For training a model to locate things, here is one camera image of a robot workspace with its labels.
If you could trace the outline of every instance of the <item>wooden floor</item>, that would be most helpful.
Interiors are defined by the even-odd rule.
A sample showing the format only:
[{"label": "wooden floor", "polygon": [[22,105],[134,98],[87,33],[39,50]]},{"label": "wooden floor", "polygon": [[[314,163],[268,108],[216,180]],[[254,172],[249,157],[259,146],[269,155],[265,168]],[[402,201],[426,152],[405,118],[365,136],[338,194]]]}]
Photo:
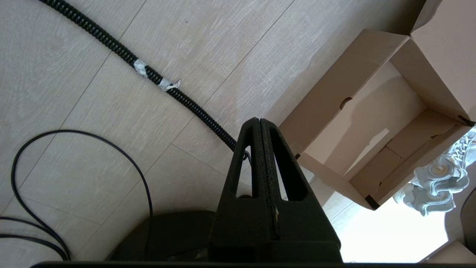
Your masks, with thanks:
[{"label": "wooden floor", "polygon": [[[413,0],[70,0],[213,116],[233,137],[251,117],[280,124],[364,28],[408,33]],[[12,198],[21,145],[55,129],[99,134],[145,173],[155,213],[217,207],[231,151],[191,112],[50,7],[0,2],[0,213],[29,219]],[[244,177],[249,166],[243,166]],[[101,260],[141,220],[139,175],[112,148],[59,134],[22,155],[26,203],[76,260]],[[244,178],[240,191],[250,191]],[[349,204],[325,207],[334,218]],[[11,222],[0,233],[43,234]],[[59,260],[1,239],[0,267]]]}]

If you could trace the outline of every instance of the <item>cardboard box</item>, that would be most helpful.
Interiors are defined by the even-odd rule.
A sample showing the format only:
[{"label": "cardboard box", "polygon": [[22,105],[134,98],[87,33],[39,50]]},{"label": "cardboard box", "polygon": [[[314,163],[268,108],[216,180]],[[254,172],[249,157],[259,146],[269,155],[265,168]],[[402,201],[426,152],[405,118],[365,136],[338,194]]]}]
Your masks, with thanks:
[{"label": "cardboard box", "polygon": [[280,126],[298,162],[377,209],[469,131],[475,9],[427,1],[411,37],[363,30]]}]

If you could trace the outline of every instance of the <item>white tape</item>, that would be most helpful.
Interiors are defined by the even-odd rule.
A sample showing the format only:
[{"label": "white tape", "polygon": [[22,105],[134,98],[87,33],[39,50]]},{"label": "white tape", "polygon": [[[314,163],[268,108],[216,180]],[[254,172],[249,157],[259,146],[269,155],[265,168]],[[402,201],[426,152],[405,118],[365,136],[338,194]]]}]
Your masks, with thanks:
[{"label": "white tape", "polygon": [[136,69],[136,72],[142,75],[143,77],[148,78],[147,72],[146,72],[146,66],[147,64],[141,59],[137,59],[134,62],[134,69]]},{"label": "white tape", "polygon": [[157,85],[162,91],[167,92],[169,89],[172,88],[179,88],[180,87],[180,79],[176,83],[172,83],[167,78],[162,78],[160,83]]}]

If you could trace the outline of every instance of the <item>open cardboard box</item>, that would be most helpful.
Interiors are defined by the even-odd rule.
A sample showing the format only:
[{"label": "open cardboard box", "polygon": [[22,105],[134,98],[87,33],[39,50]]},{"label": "open cardboard box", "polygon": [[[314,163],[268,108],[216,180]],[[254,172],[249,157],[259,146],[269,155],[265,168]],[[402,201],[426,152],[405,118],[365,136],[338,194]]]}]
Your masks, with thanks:
[{"label": "open cardboard box", "polygon": [[476,1],[427,1],[411,37],[363,30],[280,126],[298,162],[377,209],[468,132],[475,9]]}]

